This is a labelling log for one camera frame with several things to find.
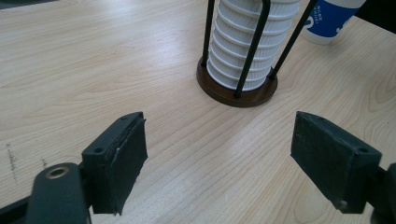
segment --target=white stacked cups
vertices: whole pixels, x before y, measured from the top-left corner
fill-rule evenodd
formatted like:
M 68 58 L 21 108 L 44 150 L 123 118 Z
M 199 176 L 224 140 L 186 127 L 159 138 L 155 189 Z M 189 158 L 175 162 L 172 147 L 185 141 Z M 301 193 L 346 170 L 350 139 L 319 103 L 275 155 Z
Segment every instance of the white stacked cups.
M 271 0 L 270 14 L 242 91 L 259 88 L 271 70 L 300 0 Z M 220 0 L 207 71 L 221 86 L 236 90 L 262 12 L 262 0 Z

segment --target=brown round base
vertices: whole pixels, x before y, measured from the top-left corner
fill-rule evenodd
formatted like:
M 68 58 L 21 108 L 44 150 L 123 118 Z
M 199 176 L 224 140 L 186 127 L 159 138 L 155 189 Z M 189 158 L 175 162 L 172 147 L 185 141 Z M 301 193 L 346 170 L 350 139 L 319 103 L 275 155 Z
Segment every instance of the brown round base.
M 235 91 L 222 87 L 207 73 L 205 67 L 201 66 L 202 58 L 197 65 L 197 79 L 201 88 L 213 99 L 222 104 L 235 107 L 252 107 L 262 105 L 269 101 L 277 88 L 277 78 L 265 79 L 265 82 L 256 90 L 243 91 L 240 98 L 235 98 Z

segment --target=blue label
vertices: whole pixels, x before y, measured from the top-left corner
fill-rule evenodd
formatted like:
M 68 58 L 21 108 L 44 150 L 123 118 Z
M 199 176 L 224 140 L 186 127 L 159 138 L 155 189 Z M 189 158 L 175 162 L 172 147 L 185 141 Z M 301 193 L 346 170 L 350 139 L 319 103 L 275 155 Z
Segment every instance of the blue label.
M 315 35 L 335 37 L 358 8 L 338 7 L 324 0 L 318 0 L 305 28 Z

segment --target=wooden table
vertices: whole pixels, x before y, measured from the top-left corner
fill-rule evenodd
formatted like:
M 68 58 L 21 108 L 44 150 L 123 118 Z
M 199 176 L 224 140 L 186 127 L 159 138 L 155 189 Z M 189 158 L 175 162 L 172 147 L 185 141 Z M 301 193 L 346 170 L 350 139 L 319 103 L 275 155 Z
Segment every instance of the wooden table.
M 328 46 L 299 37 L 273 99 L 233 108 L 199 87 L 206 1 L 61 0 L 0 11 L 0 206 L 143 111 L 148 160 L 123 215 L 93 223 L 369 223 L 342 215 L 290 157 L 295 112 L 396 161 L 396 36 L 353 18 Z

